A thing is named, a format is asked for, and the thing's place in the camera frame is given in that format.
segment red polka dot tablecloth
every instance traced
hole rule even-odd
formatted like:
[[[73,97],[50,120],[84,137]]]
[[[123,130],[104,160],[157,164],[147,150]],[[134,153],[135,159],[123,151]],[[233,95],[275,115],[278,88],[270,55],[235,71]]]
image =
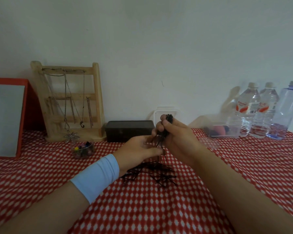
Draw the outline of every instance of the red polka dot tablecloth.
[[[205,136],[202,130],[193,131],[198,138]],[[218,142],[217,156],[293,216],[293,133],[282,141],[247,136]],[[0,159],[0,225],[120,146],[96,142],[93,157],[76,160],[68,144],[46,143],[41,132],[24,132],[21,158]],[[127,186],[118,179],[68,233],[234,233],[193,170],[169,152],[167,164],[174,167],[178,186],[164,191],[145,173]]]

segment water bottle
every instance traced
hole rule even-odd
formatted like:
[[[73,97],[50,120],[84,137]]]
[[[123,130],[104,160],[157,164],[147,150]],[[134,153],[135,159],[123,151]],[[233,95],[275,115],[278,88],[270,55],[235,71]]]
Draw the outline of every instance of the water bottle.
[[[281,140],[285,137],[287,129],[293,119],[293,81],[288,88],[280,92],[280,100],[276,106],[276,113],[272,119],[268,137]]]
[[[265,89],[260,92],[261,102],[255,114],[250,135],[256,138],[265,138],[271,125],[271,120],[276,112],[279,96],[272,82],[267,82]]]
[[[257,84],[250,82],[247,90],[245,90],[238,98],[236,115],[242,119],[242,127],[240,130],[241,137],[247,136],[250,132],[254,116],[257,112],[261,98],[257,89]]]

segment wooden jewelry stand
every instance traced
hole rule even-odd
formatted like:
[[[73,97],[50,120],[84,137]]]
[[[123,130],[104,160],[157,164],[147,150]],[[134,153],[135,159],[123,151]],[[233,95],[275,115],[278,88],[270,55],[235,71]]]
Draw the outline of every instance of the wooden jewelry stand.
[[[92,128],[80,128],[80,129],[70,129],[72,132],[78,133],[80,137],[79,141],[103,141],[106,139],[106,134],[104,132],[104,112],[102,103],[102,92],[101,92],[101,82],[100,82],[100,71],[99,64],[93,63],[92,67],[71,67],[71,66],[43,66],[39,61],[31,62],[31,69],[34,73],[35,84],[37,87],[37,94],[43,114],[43,119],[46,125],[48,142],[60,142],[65,141],[64,136],[67,135],[67,131],[61,126],[63,121],[63,116],[53,110],[52,100],[50,98],[56,98],[57,100],[65,100],[65,95],[63,93],[52,93],[50,92],[47,79],[45,74],[78,74],[81,75],[93,75],[94,82],[94,94],[76,94],[71,93],[67,96],[71,96],[71,100],[76,102],[82,102],[83,96],[84,100],[86,97],[92,101],[96,101],[96,116],[92,115],[92,122],[94,126]],[[90,122],[90,118],[84,116],[82,118],[83,122]],[[68,123],[74,123],[73,116],[67,116]]]

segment pile of bobby pins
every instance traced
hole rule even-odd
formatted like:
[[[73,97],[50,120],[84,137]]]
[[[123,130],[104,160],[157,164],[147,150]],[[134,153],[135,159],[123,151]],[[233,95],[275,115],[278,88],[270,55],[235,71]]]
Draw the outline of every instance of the pile of bobby pins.
[[[173,116],[171,114],[167,114],[166,120],[172,123]],[[155,147],[160,146],[163,149],[163,142],[168,134],[169,132],[167,130],[164,130],[163,132],[158,131],[157,136],[153,139]],[[165,150],[163,149],[163,151],[163,155],[167,161]],[[127,173],[121,177],[124,185],[127,185],[129,181],[134,181],[140,173],[148,173],[150,177],[155,180],[156,184],[159,184],[160,188],[164,190],[167,189],[170,183],[177,186],[177,184],[173,181],[173,178],[176,178],[176,176],[174,175],[175,171],[172,169],[172,166],[160,163],[159,159],[156,161],[143,162],[138,166],[129,169]]]

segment black plastic box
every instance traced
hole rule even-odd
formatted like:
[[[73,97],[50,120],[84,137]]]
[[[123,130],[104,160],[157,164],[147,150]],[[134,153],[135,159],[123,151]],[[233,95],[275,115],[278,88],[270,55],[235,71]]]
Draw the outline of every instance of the black plastic box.
[[[151,135],[153,121],[109,121],[105,126],[108,142],[127,142],[139,135]]]

